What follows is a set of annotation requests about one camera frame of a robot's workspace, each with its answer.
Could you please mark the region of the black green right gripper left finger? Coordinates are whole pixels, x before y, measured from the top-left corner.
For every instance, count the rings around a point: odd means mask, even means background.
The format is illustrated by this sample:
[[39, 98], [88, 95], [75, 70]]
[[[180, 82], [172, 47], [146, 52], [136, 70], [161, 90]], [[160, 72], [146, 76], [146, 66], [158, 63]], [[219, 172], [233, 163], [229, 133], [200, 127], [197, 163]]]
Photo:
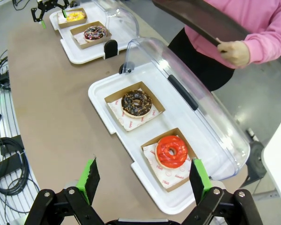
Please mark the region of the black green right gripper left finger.
[[26, 218], [27, 225], [60, 225], [65, 217], [75, 217], [80, 225], [102, 225], [103, 220], [92, 207], [100, 175], [96, 157], [89, 160], [75, 186], [55, 193], [38, 192]]

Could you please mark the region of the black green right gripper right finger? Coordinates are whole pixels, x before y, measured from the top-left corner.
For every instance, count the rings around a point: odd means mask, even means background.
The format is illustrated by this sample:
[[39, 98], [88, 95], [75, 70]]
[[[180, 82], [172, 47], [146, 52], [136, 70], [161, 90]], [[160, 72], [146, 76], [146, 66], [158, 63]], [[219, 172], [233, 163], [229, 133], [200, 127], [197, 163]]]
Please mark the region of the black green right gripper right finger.
[[228, 225], [263, 224], [251, 193], [246, 189], [229, 193], [213, 186], [200, 159], [192, 160], [189, 180], [196, 207], [183, 225], [208, 225], [214, 217], [223, 218]]

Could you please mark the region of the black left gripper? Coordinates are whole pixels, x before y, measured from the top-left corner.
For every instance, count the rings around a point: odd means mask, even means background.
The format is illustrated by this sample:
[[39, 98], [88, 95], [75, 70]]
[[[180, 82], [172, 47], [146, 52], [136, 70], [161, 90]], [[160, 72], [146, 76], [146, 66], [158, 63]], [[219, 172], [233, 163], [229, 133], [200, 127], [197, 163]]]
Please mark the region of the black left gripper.
[[[53, 8], [61, 8], [63, 16], [67, 18], [66, 9], [70, 5], [68, 0], [63, 0], [63, 4], [59, 4], [58, 0], [38, 0], [37, 1], [37, 8], [31, 9], [31, 14], [34, 22], [38, 22], [42, 25], [43, 29], [46, 29], [46, 24], [43, 21], [43, 16], [46, 12], [46, 9], [53, 9]], [[37, 9], [41, 10], [39, 17], [36, 17]]]

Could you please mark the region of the person's left hand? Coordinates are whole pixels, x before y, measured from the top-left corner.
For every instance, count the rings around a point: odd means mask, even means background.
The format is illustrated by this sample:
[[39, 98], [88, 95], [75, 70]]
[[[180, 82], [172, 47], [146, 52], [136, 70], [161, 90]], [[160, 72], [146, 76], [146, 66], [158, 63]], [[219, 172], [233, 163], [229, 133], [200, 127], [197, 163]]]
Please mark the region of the person's left hand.
[[236, 68], [242, 68], [250, 62], [250, 51], [243, 41], [223, 42], [216, 39], [219, 44], [217, 49], [221, 57]]

